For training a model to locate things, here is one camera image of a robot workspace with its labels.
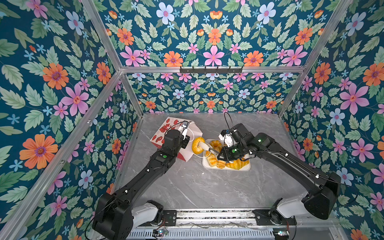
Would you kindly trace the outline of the white red paper bag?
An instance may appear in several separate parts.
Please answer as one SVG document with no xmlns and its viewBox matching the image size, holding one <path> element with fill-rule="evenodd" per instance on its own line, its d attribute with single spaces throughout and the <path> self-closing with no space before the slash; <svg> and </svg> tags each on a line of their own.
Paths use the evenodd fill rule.
<svg viewBox="0 0 384 240">
<path fill-rule="evenodd" d="M 158 148 L 156 159 L 160 162 L 172 158 L 188 162 L 194 155 L 193 141 L 202 136 L 195 122 L 168 117 L 151 138 L 151 143 Z"/>
</svg>

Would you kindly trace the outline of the yellow ring bagel fake bread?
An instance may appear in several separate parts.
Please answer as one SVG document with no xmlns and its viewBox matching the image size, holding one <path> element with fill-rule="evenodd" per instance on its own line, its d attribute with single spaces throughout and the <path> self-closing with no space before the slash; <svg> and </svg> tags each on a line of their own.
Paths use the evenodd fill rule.
<svg viewBox="0 0 384 240">
<path fill-rule="evenodd" d="M 192 151 L 195 155 L 200 155 L 204 149 L 200 146 L 200 143 L 205 143 L 205 139 L 202 137 L 195 138 L 192 143 Z"/>
</svg>

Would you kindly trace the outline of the round orange bun fake bread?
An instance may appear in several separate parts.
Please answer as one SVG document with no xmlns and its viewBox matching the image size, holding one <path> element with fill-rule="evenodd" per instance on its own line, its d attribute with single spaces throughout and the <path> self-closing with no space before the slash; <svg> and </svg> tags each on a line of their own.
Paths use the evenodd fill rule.
<svg viewBox="0 0 384 240">
<path fill-rule="evenodd" d="M 218 153 L 222 150 L 223 144 L 219 140 L 213 140 L 210 142 L 210 145 L 212 148 L 217 151 Z"/>
</svg>

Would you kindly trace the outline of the long twisted fake bread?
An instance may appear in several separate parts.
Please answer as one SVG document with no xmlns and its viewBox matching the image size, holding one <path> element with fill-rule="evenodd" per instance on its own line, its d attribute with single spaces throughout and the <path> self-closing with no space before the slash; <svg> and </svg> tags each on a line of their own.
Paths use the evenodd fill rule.
<svg viewBox="0 0 384 240">
<path fill-rule="evenodd" d="M 224 169 L 226 167 L 226 162 L 225 161 L 218 161 L 216 167 L 219 169 Z"/>
</svg>

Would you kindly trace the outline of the metal tongs white tips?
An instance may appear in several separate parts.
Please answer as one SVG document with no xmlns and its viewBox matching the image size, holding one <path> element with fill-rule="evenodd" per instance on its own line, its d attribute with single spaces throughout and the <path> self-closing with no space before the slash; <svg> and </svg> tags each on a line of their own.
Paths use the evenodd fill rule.
<svg viewBox="0 0 384 240">
<path fill-rule="evenodd" d="M 219 155 L 220 151 L 215 150 L 211 145 L 203 142 L 199 142 L 198 144 L 199 147 L 201 147 L 204 151 L 208 151 L 212 154 Z"/>
</svg>

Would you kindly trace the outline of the yellow striped croissant fake bread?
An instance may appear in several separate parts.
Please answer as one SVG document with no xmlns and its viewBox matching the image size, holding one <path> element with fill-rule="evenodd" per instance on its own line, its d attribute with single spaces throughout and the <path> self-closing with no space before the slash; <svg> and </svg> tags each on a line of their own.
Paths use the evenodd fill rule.
<svg viewBox="0 0 384 240">
<path fill-rule="evenodd" d="M 232 163 L 226 163 L 226 167 L 233 170 L 240 170 L 241 168 L 247 166 L 250 163 L 249 160 L 242 161 L 240 159 L 233 161 Z"/>
</svg>

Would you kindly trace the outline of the yellow fake bread piece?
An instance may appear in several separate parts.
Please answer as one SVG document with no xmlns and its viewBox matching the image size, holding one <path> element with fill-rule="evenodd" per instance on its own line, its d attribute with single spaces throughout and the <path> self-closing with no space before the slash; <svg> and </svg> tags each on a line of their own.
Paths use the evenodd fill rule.
<svg viewBox="0 0 384 240">
<path fill-rule="evenodd" d="M 218 165 L 218 159 L 215 154 L 206 152 L 205 157 L 210 167 L 216 167 Z"/>
</svg>

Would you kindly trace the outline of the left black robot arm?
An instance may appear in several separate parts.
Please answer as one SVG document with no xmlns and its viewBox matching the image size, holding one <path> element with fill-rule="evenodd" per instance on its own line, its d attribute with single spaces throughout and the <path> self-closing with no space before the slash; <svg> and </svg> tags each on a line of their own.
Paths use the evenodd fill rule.
<svg viewBox="0 0 384 240">
<path fill-rule="evenodd" d="M 130 232 L 144 224 L 160 221 L 164 208 L 155 201 L 148 201 L 134 208 L 135 202 L 158 178 L 176 162 L 181 149 L 190 141 L 187 130 L 169 130 L 162 147 L 153 153 L 147 165 L 126 185 L 112 194 L 100 197 L 92 229 L 108 240 L 125 240 Z"/>
</svg>

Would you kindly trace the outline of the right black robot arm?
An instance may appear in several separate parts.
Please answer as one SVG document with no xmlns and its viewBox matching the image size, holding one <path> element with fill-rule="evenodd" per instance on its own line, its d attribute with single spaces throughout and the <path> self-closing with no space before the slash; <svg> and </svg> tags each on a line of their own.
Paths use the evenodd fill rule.
<svg viewBox="0 0 384 240">
<path fill-rule="evenodd" d="M 284 219 L 310 214 L 327 220 L 338 200 L 341 177 L 335 173 L 325 174 L 285 150 L 275 139 L 265 133 L 254 136 L 243 124 L 223 130 L 219 135 L 226 146 L 218 154 L 218 160 L 227 163 L 250 158 L 264 159 L 279 167 L 300 183 L 306 192 L 289 199 L 275 201 L 267 215 L 275 225 Z"/>
</svg>

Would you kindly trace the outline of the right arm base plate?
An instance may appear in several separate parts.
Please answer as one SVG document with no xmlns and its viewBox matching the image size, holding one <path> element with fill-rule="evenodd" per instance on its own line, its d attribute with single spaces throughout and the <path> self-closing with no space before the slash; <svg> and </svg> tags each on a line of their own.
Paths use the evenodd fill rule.
<svg viewBox="0 0 384 240">
<path fill-rule="evenodd" d="M 267 209 L 255 209 L 252 211 L 255 215 L 257 225 L 259 226 L 296 226 L 297 221 L 295 217 L 284 218 L 277 211 L 271 211 Z"/>
</svg>

